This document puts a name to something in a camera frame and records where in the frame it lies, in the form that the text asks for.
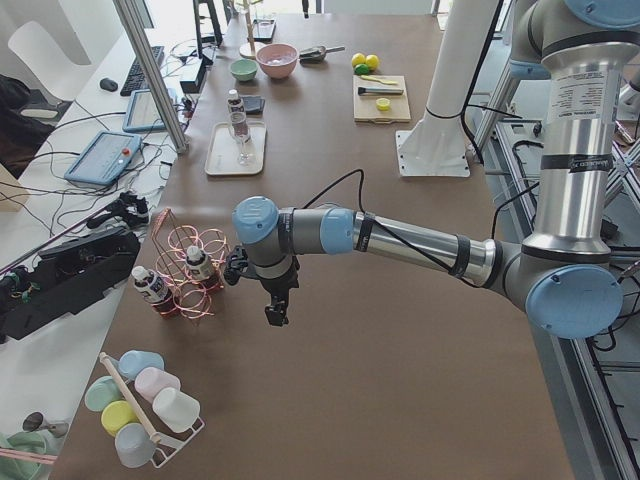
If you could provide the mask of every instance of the keyboard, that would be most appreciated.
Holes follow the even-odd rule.
[[[162,61],[162,57],[164,56],[164,47],[151,47],[151,51],[153,52],[153,57],[156,59],[156,63],[159,65]],[[131,92],[134,90],[140,90],[146,86],[147,84],[144,78],[144,73],[142,72],[142,67],[136,58],[131,64],[131,68],[127,74],[127,79],[124,81],[124,85],[122,85],[122,89],[120,90],[120,95],[123,97],[129,97],[131,96]]]

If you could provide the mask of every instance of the pink cup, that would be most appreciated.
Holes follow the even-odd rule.
[[[138,374],[134,385],[142,398],[153,403],[153,399],[163,388],[180,390],[180,379],[159,368],[147,367]]]

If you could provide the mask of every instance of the cutting board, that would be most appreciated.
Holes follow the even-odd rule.
[[[374,75],[375,77],[385,80],[395,80],[397,85],[383,85],[379,82],[363,80],[357,75],[353,76],[353,118],[356,122],[373,122],[373,123],[394,123],[411,121],[411,113],[409,112],[409,98],[407,97],[407,86],[404,83],[402,75]],[[358,87],[375,87],[375,88],[401,88],[404,90],[402,95],[358,95]],[[391,100],[391,108],[385,112],[381,112],[376,108],[376,100],[385,97]]]

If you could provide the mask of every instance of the bowl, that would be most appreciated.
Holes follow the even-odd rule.
[[[229,71],[239,82],[248,82],[256,76],[258,65],[253,60],[241,58],[229,66]]]
[[[298,50],[286,43],[265,45],[256,53],[260,69],[271,78],[286,78],[298,63]]]

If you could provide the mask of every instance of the black bag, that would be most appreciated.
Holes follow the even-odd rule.
[[[30,95],[20,80],[0,75],[0,162],[16,178],[54,130],[16,111],[29,102]]]

